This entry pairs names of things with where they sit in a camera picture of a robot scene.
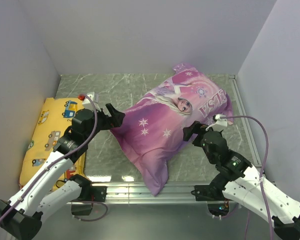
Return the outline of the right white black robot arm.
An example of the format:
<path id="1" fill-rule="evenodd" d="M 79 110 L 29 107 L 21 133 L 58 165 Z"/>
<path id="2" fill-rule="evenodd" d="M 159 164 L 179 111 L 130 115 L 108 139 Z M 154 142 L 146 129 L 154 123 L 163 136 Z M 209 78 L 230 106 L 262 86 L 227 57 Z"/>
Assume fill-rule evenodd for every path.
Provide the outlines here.
<path id="1" fill-rule="evenodd" d="M 183 128 L 183 140 L 193 135 L 193 145 L 202 148 L 209 163 L 219 172 L 211 181 L 211 196 L 236 203 L 257 214 L 271 225 L 282 240 L 300 239 L 300 202 L 289 197 L 260 175 L 258 169 L 243 155 L 231 150 L 222 131 L 225 119 L 208 126 L 194 121 Z"/>

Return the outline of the aluminium front rail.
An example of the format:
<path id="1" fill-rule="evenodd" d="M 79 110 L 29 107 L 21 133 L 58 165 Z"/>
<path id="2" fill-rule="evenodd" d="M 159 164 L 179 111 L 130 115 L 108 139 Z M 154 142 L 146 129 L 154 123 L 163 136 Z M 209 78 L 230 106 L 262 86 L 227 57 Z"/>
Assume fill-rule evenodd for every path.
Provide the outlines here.
<path id="1" fill-rule="evenodd" d="M 156 196 L 141 182 L 95 182 L 92 186 L 106 186 L 105 204 L 201 204 L 191 194 L 195 185 L 209 185 L 201 182 L 168 182 Z"/>

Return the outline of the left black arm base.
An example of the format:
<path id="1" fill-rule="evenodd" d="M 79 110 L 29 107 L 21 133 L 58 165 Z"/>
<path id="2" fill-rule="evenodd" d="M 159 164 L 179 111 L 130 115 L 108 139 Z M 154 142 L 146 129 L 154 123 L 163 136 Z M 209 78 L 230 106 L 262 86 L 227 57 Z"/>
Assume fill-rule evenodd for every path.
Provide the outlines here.
<path id="1" fill-rule="evenodd" d="M 71 215 L 74 219 L 82 222 L 95 222 L 104 218 L 108 213 L 108 206 L 105 204 L 107 194 L 106 186 L 90 186 L 83 190 L 80 196 L 71 201 Z M 104 207 L 104 212 L 97 218 L 84 219 L 82 216 L 89 216 L 93 213 L 95 206 Z"/>

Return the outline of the yellow car-print folded pillow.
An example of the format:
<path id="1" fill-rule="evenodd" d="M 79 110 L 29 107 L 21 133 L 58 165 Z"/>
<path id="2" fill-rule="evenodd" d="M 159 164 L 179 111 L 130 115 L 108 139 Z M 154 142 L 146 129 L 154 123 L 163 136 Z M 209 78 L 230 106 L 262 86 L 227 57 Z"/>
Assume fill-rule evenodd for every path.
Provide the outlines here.
<path id="1" fill-rule="evenodd" d="M 47 98 L 22 162 L 19 187 L 24 187 L 48 159 L 72 118 L 83 109 L 82 101 L 77 98 Z"/>

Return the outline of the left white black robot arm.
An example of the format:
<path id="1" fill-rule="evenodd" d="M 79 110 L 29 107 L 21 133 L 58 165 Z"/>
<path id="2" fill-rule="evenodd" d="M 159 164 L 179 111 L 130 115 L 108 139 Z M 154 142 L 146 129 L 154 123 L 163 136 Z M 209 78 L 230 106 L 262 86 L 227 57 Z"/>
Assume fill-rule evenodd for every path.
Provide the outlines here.
<path id="1" fill-rule="evenodd" d="M 0 227 L 17 240 L 31 240 L 42 224 L 59 208 L 72 201 L 92 203 L 92 183 L 74 174 L 55 191 L 59 177 L 88 150 L 88 144 L 100 131 L 120 127 L 125 114 L 106 104 L 102 110 L 81 109 L 57 141 L 45 162 L 29 182 L 9 200 L 0 200 Z"/>

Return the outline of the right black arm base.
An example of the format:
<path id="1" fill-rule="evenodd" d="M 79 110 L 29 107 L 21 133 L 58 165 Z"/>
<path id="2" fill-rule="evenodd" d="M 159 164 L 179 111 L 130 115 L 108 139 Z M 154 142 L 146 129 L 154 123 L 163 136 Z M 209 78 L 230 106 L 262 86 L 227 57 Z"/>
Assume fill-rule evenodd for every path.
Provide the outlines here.
<path id="1" fill-rule="evenodd" d="M 206 202 L 208 214 L 219 221 L 229 218 L 239 209 L 238 203 L 232 204 L 221 190 L 210 185 L 195 185 L 190 193 L 196 202 Z"/>

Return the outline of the pink purple Elsa pillowcase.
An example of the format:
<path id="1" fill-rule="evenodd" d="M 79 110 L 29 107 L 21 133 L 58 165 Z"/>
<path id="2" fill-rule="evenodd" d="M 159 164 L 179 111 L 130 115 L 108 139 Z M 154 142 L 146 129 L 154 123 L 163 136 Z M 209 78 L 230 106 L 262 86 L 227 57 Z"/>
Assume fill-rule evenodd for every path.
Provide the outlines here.
<path id="1" fill-rule="evenodd" d="M 228 93 L 206 75 L 188 63 L 173 69 L 172 77 L 125 110 L 121 127 L 111 130 L 153 196 L 169 178 L 168 160 L 186 145 L 183 128 L 195 121 L 211 125 L 214 115 L 233 114 Z"/>

